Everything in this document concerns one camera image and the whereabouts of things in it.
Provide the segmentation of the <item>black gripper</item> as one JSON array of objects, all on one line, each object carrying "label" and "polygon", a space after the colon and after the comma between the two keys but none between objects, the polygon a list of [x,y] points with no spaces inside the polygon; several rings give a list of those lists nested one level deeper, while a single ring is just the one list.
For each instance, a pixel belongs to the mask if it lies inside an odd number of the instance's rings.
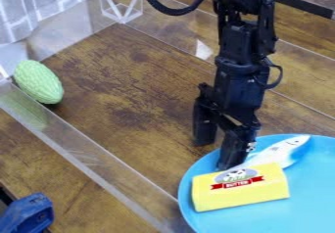
[{"label": "black gripper", "polygon": [[217,128],[224,130],[217,170],[241,164],[255,148],[260,127],[255,112],[268,89],[268,76],[269,65],[264,61],[237,64],[217,57],[215,84],[199,84],[192,112],[193,144],[212,144]]}]

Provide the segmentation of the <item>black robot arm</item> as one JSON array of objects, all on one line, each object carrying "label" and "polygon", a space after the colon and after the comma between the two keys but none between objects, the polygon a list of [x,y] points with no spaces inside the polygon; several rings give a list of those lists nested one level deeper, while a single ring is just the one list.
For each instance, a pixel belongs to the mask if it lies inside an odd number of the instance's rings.
[{"label": "black robot arm", "polygon": [[277,37],[273,28],[275,0],[212,0],[217,15],[220,51],[215,58],[215,83],[199,85],[192,129],[195,144],[211,144],[224,131],[217,169],[245,160],[255,147],[260,122],[255,112],[264,91],[277,83],[268,80],[268,60]]}]

